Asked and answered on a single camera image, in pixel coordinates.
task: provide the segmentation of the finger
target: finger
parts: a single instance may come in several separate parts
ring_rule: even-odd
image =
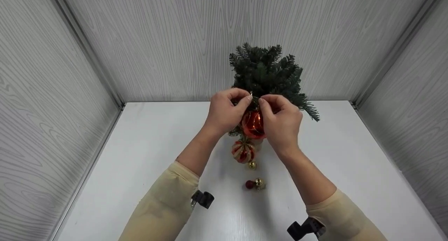
[[[238,111],[241,112],[241,114],[243,114],[248,108],[248,106],[251,104],[251,102],[252,102],[252,95],[245,96],[240,100],[240,102],[238,102],[238,104],[235,107],[238,109]]]
[[[293,104],[282,95],[267,94],[261,98],[267,101],[272,107],[279,108],[280,110],[285,110],[293,106]]]
[[[260,98],[260,99],[258,99],[258,103],[260,104],[260,110],[261,110],[261,114],[263,114],[263,117],[270,118],[270,117],[274,116],[271,106],[269,105],[269,103],[267,101]]]
[[[241,88],[230,88],[225,91],[222,91],[222,93],[228,98],[228,99],[236,99],[236,98],[243,98],[246,96],[250,96],[250,93],[248,91],[245,91]]]

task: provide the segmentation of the beige sleeve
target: beige sleeve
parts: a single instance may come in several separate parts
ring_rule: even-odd
[[[320,241],[387,241],[373,222],[340,190],[321,203],[307,205],[307,213],[326,228],[319,237]]]
[[[192,213],[199,177],[178,162],[154,182],[132,213],[119,241],[173,241]]]

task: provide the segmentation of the person's right hand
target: person's right hand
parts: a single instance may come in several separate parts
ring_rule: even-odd
[[[302,112],[281,95],[264,95],[259,99],[259,104],[267,141],[278,157],[283,158],[293,154],[298,150]]]

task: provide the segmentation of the small christmas tree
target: small christmas tree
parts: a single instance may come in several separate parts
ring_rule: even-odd
[[[282,52],[280,45],[266,49],[251,47],[248,43],[244,43],[236,50],[237,53],[231,53],[229,56],[230,65],[235,71],[235,82],[232,87],[249,91],[253,95],[253,102],[246,112],[258,108],[259,97],[279,94],[299,109],[305,110],[312,119],[319,121],[316,108],[304,93],[300,93],[300,76],[303,69],[294,63],[293,55],[280,59]],[[244,137],[240,125],[230,131],[229,135]]]

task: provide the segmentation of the wrist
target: wrist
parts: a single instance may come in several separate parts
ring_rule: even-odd
[[[203,136],[213,142],[217,142],[224,134],[213,126],[203,125],[198,135]]]
[[[281,161],[298,158],[303,155],[298,145],[284,147],[283,149],[276,151],[276,153]]]

